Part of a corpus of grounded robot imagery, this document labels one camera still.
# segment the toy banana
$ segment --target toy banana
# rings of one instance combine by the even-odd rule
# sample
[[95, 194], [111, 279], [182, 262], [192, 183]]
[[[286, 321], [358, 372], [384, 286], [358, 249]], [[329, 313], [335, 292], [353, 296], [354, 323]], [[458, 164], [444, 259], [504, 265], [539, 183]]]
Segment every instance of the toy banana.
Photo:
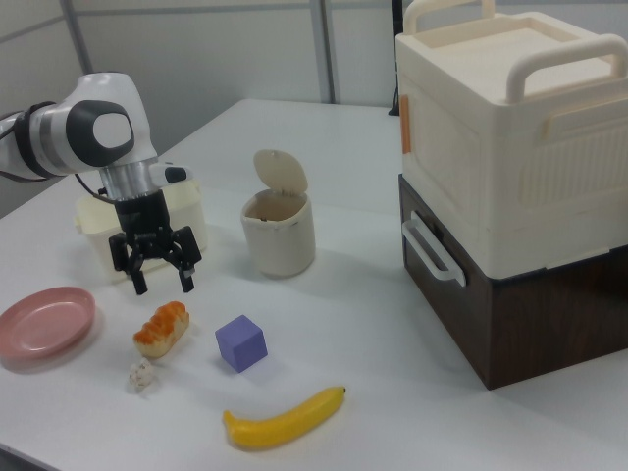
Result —
[[276, 417], [266, 420], [244, 420], [223, 414], [227, 434], [232, 442], [245, 448], [266, 448], [282, 445], [309, 432], [336, 412], [346, 389], [342, 386], [322, 390], [305, 402]]

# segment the white table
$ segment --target white table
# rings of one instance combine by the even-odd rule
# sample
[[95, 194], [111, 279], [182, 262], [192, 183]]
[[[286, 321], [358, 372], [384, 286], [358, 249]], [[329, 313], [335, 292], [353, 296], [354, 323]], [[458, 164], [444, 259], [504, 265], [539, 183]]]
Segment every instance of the white table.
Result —
[[[403, 269], [399, 141], [385, 109], [245, 100], [170, 150], [163, 160], [200, 180], [208, 224], [189, 294], [172, 268], [147, 273], [143, 296], [109, 285], [73, 226], [73, 179], [0, 220], [1, 309], [66, 285], [98, 306], [78, 347], [2, 363], [0, 446], [63, 471], [624, 469], [628, 352], [494, 392], [476, 377]], [[251, 266], [239, 222], [263, 189], [261, 148], [301, 161], [314, 203], [317, 258], [283, 281]], [[192, 325], [134, 393], [131, 336], [172, 299]], [[240, 314], [270, 353], [236, 374], [214, 331]], [[336, 384], [345, 404], [307, 436], [263, 452], [228, 443], [224, 409], [272, 416]]]

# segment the toy bread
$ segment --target toy bread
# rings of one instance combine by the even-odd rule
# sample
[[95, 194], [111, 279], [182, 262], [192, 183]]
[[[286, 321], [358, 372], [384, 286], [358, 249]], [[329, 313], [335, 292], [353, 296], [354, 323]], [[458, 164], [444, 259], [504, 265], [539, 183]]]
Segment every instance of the toy bread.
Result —
[[172, 301], [159, 307], [155, 315], [133, 336], [133, 342], [143, 356], [159, 358], [172, 348], [189, 325], [185, 305]]

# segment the purple block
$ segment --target purple block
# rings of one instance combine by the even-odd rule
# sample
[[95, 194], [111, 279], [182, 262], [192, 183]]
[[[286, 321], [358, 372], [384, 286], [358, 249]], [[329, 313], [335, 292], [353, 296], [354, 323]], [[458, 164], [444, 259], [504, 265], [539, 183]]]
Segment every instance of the purple block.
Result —
[[266, 355], [262, 330], [246, 316], [239, 316], [216, 331], [220, 354], [239, 373]]

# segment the white storage container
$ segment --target white storage container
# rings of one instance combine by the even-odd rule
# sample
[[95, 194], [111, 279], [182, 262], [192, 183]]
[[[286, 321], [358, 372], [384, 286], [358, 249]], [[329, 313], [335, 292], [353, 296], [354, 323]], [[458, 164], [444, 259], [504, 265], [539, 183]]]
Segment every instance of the white storage container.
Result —
[[[162, 188], [166, 205], [170, 213], [170, 227], [173, 230], [184, 226], [190, 226], [196, 239], [199, 250], [207, 247], [207, 228], [200, 201], [200, 188], [195, 180], [175, 183]], [[85, 234], [89, 243], [104, 269], [107, 277], [112, 282], [125, 280], [125, 272], [117, 272], [111, 258], [109, 237], [122, 231], [118, 215], [113, 204], [99, 201], [87, 195], [77, 201], [77, 215], [75, 226]], [[152, 270], [167, 262], [165, 260], [146, 260], [142, 270]]]
[[628, 46], [539, 13], [396, 39], [403, 176], [503, 279], [628, 244]]

